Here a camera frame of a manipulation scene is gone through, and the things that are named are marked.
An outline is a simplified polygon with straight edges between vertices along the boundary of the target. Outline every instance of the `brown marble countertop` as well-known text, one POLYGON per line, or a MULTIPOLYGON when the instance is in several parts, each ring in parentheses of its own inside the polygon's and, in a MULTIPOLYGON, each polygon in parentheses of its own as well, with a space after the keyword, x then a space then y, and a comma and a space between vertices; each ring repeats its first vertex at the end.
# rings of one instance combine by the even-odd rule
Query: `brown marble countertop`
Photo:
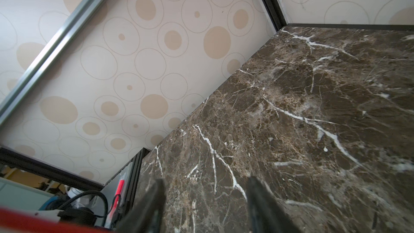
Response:
POLYGON ((163 232, 249 232, 258 177, 303 232, 413 232, 414 34, 285 27, 143 160, 163 232))

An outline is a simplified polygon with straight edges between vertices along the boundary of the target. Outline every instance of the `cable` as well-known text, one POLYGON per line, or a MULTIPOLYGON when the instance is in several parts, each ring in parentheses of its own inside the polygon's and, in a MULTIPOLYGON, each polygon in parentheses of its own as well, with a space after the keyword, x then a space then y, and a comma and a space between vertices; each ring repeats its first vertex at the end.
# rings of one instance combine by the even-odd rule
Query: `cable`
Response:
POLYGON ((114 204, 115 204, 115 199, 116 199, 116 197, 117 197, 117 196, 119 196, 119 199, 121 199, 121 195, 120 195, 120 194, 115 194, 115 196, 114 196, 114 197, 113 197, 113 199, 112 199, 112 206, 111 206, 111 208, 109 209, 109 211, 108 211, 108 213, 107 213, 107 214, 105 214, 105 215, 103 215, 103 216, 100 216, 100 215, 95 215, 95 217, 97 217, 97 218, 103 218, 103 217, 108 216, 108 215, 111 213, 112 209, 113 209, 113 206, 114 206, 114 204))
MULTIPOLYGON (((89 190, 89 191, 81 192, 80 194, 76 194, 74 197, 72 197, 69 200, 65 201, 64 204, 60 205, 58 207, 58 210, 65 209, 66 206, 70 205, 74 200, 79 199, 80 197, 85 196, 85 195, 96 195, 96 196, 100 197, 103 201, 103 206, 104 206, 104 211, 105 211, 104 214, 107 214, 107 212, 108 212, 108 200, 106 199, 106 197, 103 193, 101 193, 100 191, 96 191, 96 190, 89 190)), ((103 217, 103 220, 102 220, 102 223, 101 223, 102 227, 105 226, 105 222, 106 222, 106 216, 103 217)))

